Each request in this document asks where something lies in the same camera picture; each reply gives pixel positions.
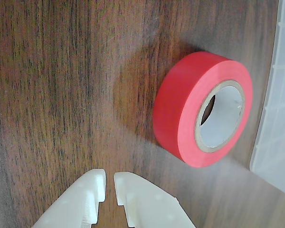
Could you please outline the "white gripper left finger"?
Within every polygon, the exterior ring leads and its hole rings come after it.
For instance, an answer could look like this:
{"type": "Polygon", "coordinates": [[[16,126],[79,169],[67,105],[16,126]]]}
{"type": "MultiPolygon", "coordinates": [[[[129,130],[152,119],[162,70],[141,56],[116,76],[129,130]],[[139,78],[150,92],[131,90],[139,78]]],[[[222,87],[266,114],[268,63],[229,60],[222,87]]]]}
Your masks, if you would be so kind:
{"type": "Polygon", "coordinates": [[[89,170],[64,191],[33,227],[90,228],[98,221],[99,203],[105,201],[105,190],[105,170],[89,170]]]}

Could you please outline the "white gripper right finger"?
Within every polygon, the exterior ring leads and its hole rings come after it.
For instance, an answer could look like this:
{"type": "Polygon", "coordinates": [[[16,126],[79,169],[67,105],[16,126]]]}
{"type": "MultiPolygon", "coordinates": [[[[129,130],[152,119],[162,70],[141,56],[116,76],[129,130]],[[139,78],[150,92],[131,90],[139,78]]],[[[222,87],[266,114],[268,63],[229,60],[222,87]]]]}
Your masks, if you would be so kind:
{"type": "Polygon", "coordinates": [[[194,228],[176,197],[132,172],[114,174],[117,205],[130,228],[194,228]]]}

